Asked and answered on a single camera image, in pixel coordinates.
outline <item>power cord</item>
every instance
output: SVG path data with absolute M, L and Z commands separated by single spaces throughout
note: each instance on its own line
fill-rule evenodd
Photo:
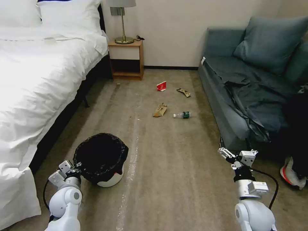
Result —
M 260 170 L 255 169 L 255 168 L 252 168 L 252 167 L 249 167 L 248 165 L 244 164 L 244 163 L 243 163 L 242 161 L 240 161 L 240 160 L 239 160 L 239 162 L 240 162 L 242 165 L 244 165 L 244 166 L 246 166 L 247 168 L 249 168 L 250 170 L 253 170 L 253 171 L 257 172 L 257 173 L 261 173 L 261 174 L 266 175 L 266 176 L 270 177 L 271 179 L 273 179 L 273 181 L 274 181 L 275 184 L 276 184 L 276 189 L 275 189 L 275 193 L 274 193 L 274 195 L 273 195 L 273 198 L 272 198 L 272 200 L 271 200 L 271 202 L 270 202 L 270 204 L 269 204 L 269 209 L 271 210 L 271 209 L 272 209 L 272 206 L 273 206 L 273 203 L 274 203 L 274 201 L 275 201 L 275 199 L 276 199 L 276 196 L 277 196 L 277 194 L 278 194 L 278 190 L 279 190 L 278 181 L 277 181 L 277 180 L 275 179 L 275 177 L 273 177 L 271 174 L 268 174 L 268 173 L 266 173 L 266 172 L 262 172 L 262 171 L 260 171 Z
M 145 40 L 144 38 L 140 37 L 139 35 L 137 35 L 137 39 L 134 38 L 135 41 L 141 41 L 141 40 Z
M 47 179 L 45 186 L 44 186 L 44 189 L 43 189 L 43 202 L 44 202 L 44 205 L 46 206 L 46 208 L 49 210 L 49 206 L 48 206 L 48 204 L 46 202 L 46 198 L 45 198 L 45 193 L 46 193 L 46 188 L 47 188 L 48 182 L 49 182 L 49 180 Z

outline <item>floor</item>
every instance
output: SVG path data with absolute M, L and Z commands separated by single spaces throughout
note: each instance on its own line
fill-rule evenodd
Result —
M 156 84 L 167 81 L 167 90 Z M 176 91 L 191 92 L 186 98 Z M 98 81 L 88 95 L 90 108 L 81 105 L 35 175 L 42 216 L 21 221 L 9 231 L 42 231 L 49 213 L 42 203 L 43 186 L 59 163 L 72 159 L 76 147 L 88 137 L 112 133 L 129 147 L 123 179 L 114 187 L 100 188 L 82 182 L 79 212 L 81 230 L 239 231 L 234 215 L 237 203 L 234 173 L 218 153 L 219 130 L 197 71 L 146 70 L 142 81 Z M 153 118 L 164 103 L 163 117 Z M 189 110 L 189 119 L 173 113 Z M 288 188 L 279 177 L 279 164 L 257 158 L 254 167 L 280 182 L 273 205 L 279 231 L 308 230 L 308 193 Z M 270 194 L 274 183 L 265 176 Z M 47 188 L 47 198 L 55 192 Z

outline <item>table lamp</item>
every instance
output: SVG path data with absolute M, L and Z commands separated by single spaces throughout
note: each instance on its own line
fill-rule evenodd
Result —
M 123 21 L 123 10 L 122 7 L 134 7 L 136 6 L 136 0 L 107 0 L 107 5 L 109 7 L 120 7 L 121 9 L 121 18 L 122 18 L 122 37 L 115 39 L 115 43 L 119 44 L 130 44 L 134 42 L 133 38 L 126 37 L 124 31 L 124 21 Z

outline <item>gray throw pillow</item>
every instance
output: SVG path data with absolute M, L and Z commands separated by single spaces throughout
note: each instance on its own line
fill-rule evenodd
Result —
M 308 17 L 252 17 L 244 41 L 237 46 L 233 55 L 273 74 L 281 75 L 307 30 Z

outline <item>brass lamp base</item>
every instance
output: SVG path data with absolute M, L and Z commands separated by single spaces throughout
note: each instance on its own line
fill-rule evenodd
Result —
M 134 39 L 131 38 L 131 37 L 117 37 L 115 38 L 115 43 L 118 43 L 118 44 L 130 44 L 130 43 L 133 43 L 134 42 Z

